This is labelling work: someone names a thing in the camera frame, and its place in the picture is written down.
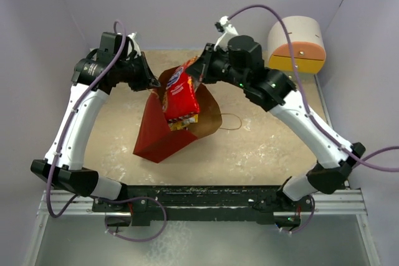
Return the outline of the large red snack bag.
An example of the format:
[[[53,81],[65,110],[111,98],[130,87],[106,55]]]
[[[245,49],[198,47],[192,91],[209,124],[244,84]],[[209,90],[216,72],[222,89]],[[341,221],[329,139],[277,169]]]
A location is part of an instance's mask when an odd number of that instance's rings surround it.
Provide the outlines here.
[[[163,113],[168,123],[189,119],[200,112],[196,99],[195,80],[186,73],[186,69],[198,58],[195,56],[180,65],[166,84]]]

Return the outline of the yellow snack packet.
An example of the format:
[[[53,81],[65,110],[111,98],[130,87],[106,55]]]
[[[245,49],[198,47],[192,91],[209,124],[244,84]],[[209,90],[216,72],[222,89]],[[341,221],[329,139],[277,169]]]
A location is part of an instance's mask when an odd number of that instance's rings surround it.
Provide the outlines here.
[[[198,114],[186,115],[180,118],[172,119],[168,126],[171,131],[184,130],[187,126],[198,122]]]

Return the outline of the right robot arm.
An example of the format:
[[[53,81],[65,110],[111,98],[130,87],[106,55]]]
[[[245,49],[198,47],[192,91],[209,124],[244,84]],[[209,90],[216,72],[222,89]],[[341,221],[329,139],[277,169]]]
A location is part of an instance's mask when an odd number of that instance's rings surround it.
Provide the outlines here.
[[[265,67],[262,47],[252,37],[233,37],[226,50],[206,44],[186,73],[204,84],[222,81],[241,88],[247,99],[285,123],[313,152],[315,166],[289,178],[279,190],[277,203],[285,211],[314,192],[334,193],[365,152],[363,144],[342,138],[315,111],[305,108],[295,83],[280,70]]]

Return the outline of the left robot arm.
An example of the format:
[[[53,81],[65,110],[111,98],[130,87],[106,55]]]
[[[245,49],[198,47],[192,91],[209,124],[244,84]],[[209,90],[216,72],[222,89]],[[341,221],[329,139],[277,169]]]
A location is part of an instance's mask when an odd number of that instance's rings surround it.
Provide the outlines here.
[[[111,90],[127,83],[139,92],[160,86],[151,72],[136,33],[104,32],[100,46],[77,62],[70,97],[56,138],[42,159],[35,159],[31,171],[52,186],[83,197],[106,198],[114,211],[128,205],[122,184],[84,167],[87,143],[99,111]]]

